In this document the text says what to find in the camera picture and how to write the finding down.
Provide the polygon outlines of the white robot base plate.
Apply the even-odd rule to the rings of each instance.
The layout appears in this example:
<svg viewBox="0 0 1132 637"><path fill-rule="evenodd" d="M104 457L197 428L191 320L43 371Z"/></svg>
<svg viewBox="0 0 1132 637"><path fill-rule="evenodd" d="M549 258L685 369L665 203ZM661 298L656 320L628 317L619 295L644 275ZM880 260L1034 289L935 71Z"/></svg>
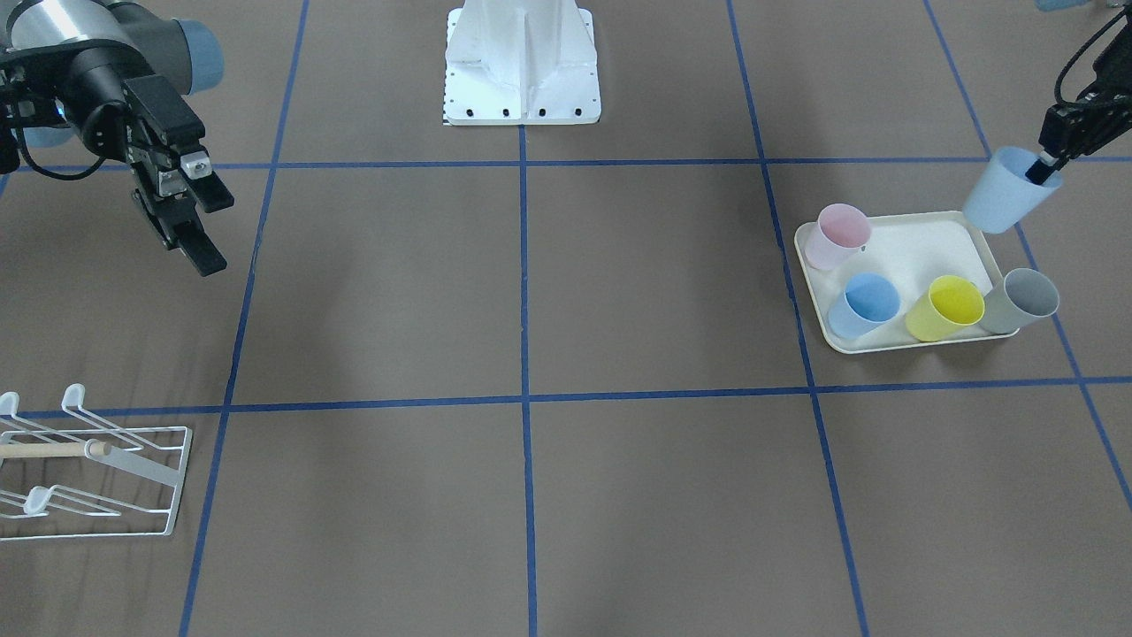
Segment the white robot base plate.
<svg viewBox="0 0 1132 637"><path fill-rule="evenodd" d="M444 124L600 121L593 16L574 1L465 1L446 28Z"/></svg>

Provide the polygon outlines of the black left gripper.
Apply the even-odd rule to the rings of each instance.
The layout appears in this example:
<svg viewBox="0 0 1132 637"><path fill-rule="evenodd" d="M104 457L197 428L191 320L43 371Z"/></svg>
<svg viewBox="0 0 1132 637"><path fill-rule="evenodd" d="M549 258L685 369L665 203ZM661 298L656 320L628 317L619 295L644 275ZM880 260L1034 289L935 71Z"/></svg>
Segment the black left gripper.
<svg viewBox="0 0 1132 637"><path fill-rule="evenodd" d="M1026 171L1027 181L1044 186L1061 165L1091 156L1129 130L1131 104L1131 35L1120 31L1094 61L1094 81L1077 98L1063 96L1067 72L1100 37L1096 33L1060 70L1054 84L1055 104L1044 114L1038 144L1041 153Z"/></svg>

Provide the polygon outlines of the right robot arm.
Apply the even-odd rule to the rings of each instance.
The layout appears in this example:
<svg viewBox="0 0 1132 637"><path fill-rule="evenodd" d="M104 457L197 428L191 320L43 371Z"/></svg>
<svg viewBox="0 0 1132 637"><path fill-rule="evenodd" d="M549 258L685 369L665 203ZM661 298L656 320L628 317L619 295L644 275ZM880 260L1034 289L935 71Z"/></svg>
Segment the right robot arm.
<svg viewBox="0 0 1132 637"><path fill-rule="evenodd" d="M136 1L5 1L3 174L20 167L61 181L105 162L132 173L134 203L168 250L203 277L228 262L201 213L234 198L203 145L187 97L224 75L206 25L162 18Z"/></svg>

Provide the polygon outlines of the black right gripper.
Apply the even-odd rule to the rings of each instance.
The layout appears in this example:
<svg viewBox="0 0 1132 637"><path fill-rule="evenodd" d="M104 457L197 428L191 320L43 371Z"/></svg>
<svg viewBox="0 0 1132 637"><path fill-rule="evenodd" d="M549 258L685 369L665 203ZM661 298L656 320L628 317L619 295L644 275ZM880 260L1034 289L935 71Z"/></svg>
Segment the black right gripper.
<svg viewBox="0 0 1132 637"><path fill-rule="evenodd" d="M205 127L171 81L128 44L5 49L3 173L31 158L31 129L68 126L98 165L131 169L134 199L168 249L201 277L229 262L199 214L226 210L234 196L203 146Z"/></svg>

